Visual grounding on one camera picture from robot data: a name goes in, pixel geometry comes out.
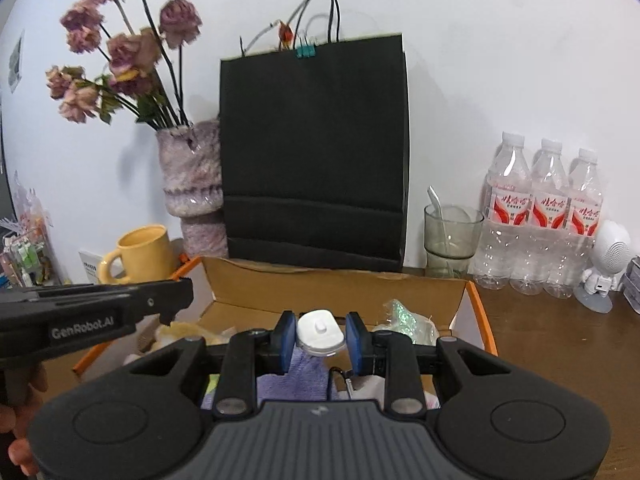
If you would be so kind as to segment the person's left hand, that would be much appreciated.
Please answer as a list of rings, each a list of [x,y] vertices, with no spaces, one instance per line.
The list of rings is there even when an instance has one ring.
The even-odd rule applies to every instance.
[[[30,376],[26,401],[19,406],[1,405],[1,434],[13,438],[1,460],[1,477],[11,479],[14,471],[19,471],[21,479],[35,477],[39,467],[32,455],[27,439],[30,423],[43,404],[42,394],[48,390],[46,369],[42,364]]]

